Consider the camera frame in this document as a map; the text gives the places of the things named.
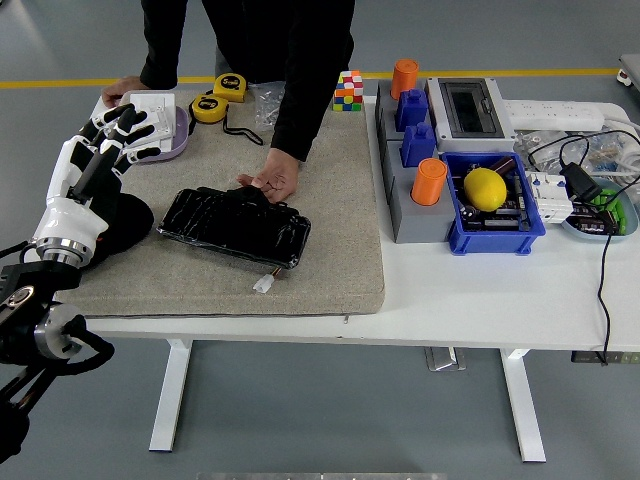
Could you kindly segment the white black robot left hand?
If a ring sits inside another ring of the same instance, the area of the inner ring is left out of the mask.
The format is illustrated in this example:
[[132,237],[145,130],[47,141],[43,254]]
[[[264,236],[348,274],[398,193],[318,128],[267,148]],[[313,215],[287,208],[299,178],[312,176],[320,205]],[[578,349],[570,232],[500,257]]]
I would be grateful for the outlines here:
[[60,150],[46,194],[45,212],[33,236],[42,251],[72,246],[82,255],[95,249],[115,215],[121,177],[138,159],[131,145],[155,132],[148,113],[123,104],[92,117]]

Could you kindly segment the person's right hand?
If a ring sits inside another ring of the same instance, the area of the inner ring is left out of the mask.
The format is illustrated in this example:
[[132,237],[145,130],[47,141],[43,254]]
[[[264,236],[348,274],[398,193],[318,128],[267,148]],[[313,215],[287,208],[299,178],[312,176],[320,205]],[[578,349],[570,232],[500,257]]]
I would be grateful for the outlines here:
[[101,91],[101,100],[106,107],[114,108],[127,92],[148,89],[149,87],[141,81],[139,76],[127,76],[104,87]]

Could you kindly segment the person's left hand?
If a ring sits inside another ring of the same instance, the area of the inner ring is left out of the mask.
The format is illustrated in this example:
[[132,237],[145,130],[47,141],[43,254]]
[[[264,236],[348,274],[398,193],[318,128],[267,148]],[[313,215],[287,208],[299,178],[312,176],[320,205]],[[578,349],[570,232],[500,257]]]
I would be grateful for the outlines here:
[[299,160],[270,148],[263,168],[256,175],[240,174],[236,180],[242,186],[258,188],[271,203],[278,203],[296,192],[299,168]]

